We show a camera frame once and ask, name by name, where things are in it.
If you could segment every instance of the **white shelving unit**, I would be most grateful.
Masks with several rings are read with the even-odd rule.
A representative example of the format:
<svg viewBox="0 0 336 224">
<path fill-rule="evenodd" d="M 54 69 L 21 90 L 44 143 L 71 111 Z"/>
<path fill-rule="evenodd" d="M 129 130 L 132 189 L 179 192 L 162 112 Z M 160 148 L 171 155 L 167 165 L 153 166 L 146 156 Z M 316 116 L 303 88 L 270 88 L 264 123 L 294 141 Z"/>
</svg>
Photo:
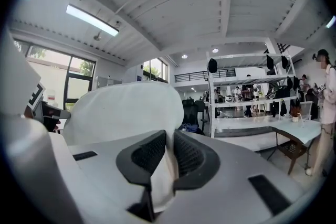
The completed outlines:
<svg viewBox="0 0 336 224">
<path fill-rule="evenodd" d="M 209 62 L 210 56 L 207 52 L 207 60 Z M 215 137 L 215 130 L 222 129 L 249 129 L 269 126 L 274 121 L 280 120 L 280 115 L 273 118 L 272 116 L 259 116 L 255 118 L 215 118 L 216 108 L 228 108 L 233 106 L 246 106 L 246 105 L 258 105 L 258 104 L 269 104 L 273 102 L 289 101 L 291 99 L 296 99 L 298 92 L 295 96 L 286 97 L 281 99 L 266 99 L 260 98 L 256 101 L 243 101 L 243 102 L 228 102 L 228 103 L 215 103 L 214 99 L 214 89 L 219 86 L 233 86 L 233 85 L 245 85 L 245 84 L 260 84 L 260 83 L 278 83 L 279 85 L 287 79 L 287 77 L 293 78 L 295 74 L 292 59 L 289 55 L 284 55 L 290 62 L 290 68 L 285 74 L 278 74 L 276 64 L 281 63 L 281 56 L 278 54 L 240 54 L 240 55 L 226 55 L 211 57 L 217 61 L 218 69 L 231 69 L 231 68 L 246 68 L 246 67 L 265 67 L 267 66 L 267 56 L 270 56 L 275 65 L 275 75 L 265 75 L 265 76 L 254 76 L 254 77 L 223 77 L 214 78 L 213 74 L 209 72 L 208 66 L 208 83 L 209 83 L 209 106 L 210 106 L 210 131 L 211 137 Z"/>
</svg>

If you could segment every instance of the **ceiling light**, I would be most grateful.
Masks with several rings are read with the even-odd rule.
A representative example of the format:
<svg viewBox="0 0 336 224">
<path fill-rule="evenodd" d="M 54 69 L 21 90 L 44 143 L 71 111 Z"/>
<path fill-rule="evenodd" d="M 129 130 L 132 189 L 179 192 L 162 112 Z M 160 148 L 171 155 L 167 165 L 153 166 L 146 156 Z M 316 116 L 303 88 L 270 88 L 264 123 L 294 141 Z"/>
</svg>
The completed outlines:
<svg viewBox="0 0 336 224">
<path fill-rule="evenodd" d="M 70 14 L 72 16 L 75 16 L 81 20 L 83 20 L 84 22 L 87 22 L 93 26 L 96 26 L 97 28 L 105 31 L 106 33 L 109 33 L 110 35 L 112 35 L 113 37 L 117 35 L 117 33 L 119 32 L 117 29 L 115 29 L 114 27 L 110 26 L 109 24 L 103 22 L 102 20 L 92 16 L 91 14 L 78 9 L 74 6 L 68 5 L 67 6 L 67 14 Z"/>
<path fill-rule="evenodd" d="M 331 18 L 330 22 L 327 23 L 326 28 L 332 27 L 332 25 L 335 23 L 335 21 L 336 21 L 336 16 L 333 16 Z"/>
</svg>

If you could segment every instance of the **window frame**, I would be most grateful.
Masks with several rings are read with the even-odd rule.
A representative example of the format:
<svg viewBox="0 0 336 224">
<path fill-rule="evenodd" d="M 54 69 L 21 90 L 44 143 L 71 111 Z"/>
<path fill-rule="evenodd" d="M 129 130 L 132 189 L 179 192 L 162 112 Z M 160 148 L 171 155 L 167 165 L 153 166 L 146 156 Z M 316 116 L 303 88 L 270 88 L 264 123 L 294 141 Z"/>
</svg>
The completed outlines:
<svg viewBox="0 0 336 224">
<path fill-rule="evenodd" d="M 166 63 L 164 63 L 160 58 L 155 58 L 155 59 L 157 59 L 161 62 L 161 75 L 162 75 L 162 77 L 163 77 L 163 65 L 166 66 L 166 71 L 165 71 L 166 80 L 152 74 L 152 72 L 151 72 L 152 71 L 152 60 L 154 60 L 154 59 L 148 61 L 149 62 L 149 72 L 144 70 L 143 75 L 146 76 L 146 77 L 149 77 L 150 81 L 160 81 L 160 82 L 168 83 L 168 80 L 167 80 L 167 78 L 168 78 L 168 65 Z"/>
<path fill-rule="evenodd" d="M 25 42 L 25 43 L 27 43 L 29 45 L 28 50 L 25 53 L 25 58 L 26 59 L 28 58 L 28 55 L 30 54 L 30 51 L 31 51 L 31 49 L 32 49 L 33 46 L 38 47 L 38 48 L 42 48 L 42 49 L 46 49 L 46 50 L 50 50 L 50 51 L 54 51 L 54 52 L 57 52 L 59 54 L 63 54 L 63 55 L 66 55 L 66 56 L 70 56 L 70 61 L 69 61 L 69 64 L 68 64 L 67 74 L 66 74 L 66 78 L 65 78 L 64 92 L 63 92 L 63 109 L 64 110 L 66 109 L 66 106 L 65 106 L 66 103 L 76 103 L 78 101 L 78 99 L 69 99 L 69 98 L 67 98 L 68 87 L 69 87 L 69 78 L 88 80 L 89 81 L 88 92 L 90 92 L 92 90 L 93 77 L 94 77 L 94 73 L 95 73 L 96 65 L 97 65 L 96 61 L 85 59 L 85 58 L 83 58 L 81 56 L 77 56 L 77 55 L 74 55 L 74 54 L 69 54 L 67 52 L 63 52 L 63 51 L 60 51 L 60 50 L 50 49 L 48 47 L 44 47 L 44 46 L 41 46 L 41 45 L 38 45 L 38 44 L 35 44 L 35 43 L 32 43 L 32 42 L 24 41 L 24 40 L 21 40 L 21 39 L 14 38 L 14 40 L 15 41 L 19 41 L 19 42 Z M 71 61 L 72 61 L 73 58 L 77 58 L 77 59 L 80 59 L 80 60 L 83 60 L 83 61 L 86 61 L 86 62 L 93 63 L 92 77 L 69 72 L 70 71 L 70 67 L 71 67 Z"/>
</svg>

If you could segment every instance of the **window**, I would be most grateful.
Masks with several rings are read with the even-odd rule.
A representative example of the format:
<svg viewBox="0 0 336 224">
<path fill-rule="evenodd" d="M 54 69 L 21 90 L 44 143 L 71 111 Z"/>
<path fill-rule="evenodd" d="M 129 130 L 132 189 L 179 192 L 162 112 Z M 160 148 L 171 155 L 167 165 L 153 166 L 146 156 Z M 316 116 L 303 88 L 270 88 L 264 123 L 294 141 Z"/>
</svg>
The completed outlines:
<svg viewBox="0 0 336 224">
<path fill-rule="evenodd" d="M 40 75 L 48 104 L 70 111 L 91 90 L 94 62 L 19 40 L 14 45 Z"/>
<path fill-rule="evenodd" d="M 167 65 L 158 58 L 143 63 L 143 79 L 167 82 Z"/>
</svg>

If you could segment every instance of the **fluorescent light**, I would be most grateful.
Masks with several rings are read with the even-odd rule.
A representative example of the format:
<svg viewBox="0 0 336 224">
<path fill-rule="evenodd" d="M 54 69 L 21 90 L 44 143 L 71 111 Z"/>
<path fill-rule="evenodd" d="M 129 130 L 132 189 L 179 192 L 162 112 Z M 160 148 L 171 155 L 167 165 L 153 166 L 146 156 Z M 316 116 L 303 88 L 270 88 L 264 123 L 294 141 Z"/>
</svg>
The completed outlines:
<svg viewBox="0 0 336 224">
<path fill-rule="evenodd" d="M 332 27 L 332 25 L 335 23 L 335 21 L 336 21 L 336 17 L 333 16 L 333 17 L 331 18 L 330 22 L 327 23 L 326 28 L 330 28 L 330 27 Z"/>
<path fill-rule="evenodd" d="M 119 32 L 117 29 L 115 29 L 114 27 L 108 25 L 107 23 L 103 22 L 102 20 L 92 16 L 91 14 L 78 9 L 74 6 L 68 5 L 67 6 L 67 14 L 70 14 L 72 16 L 75 16 L 81 20 L 83 20 L 84 22 L 87 22 L 93 26 L 96 26 L 97 28 L 105 31 L 106 33 L 109 33 L 111 36 L 116 36 L 117 33 Z"/>
</svg>

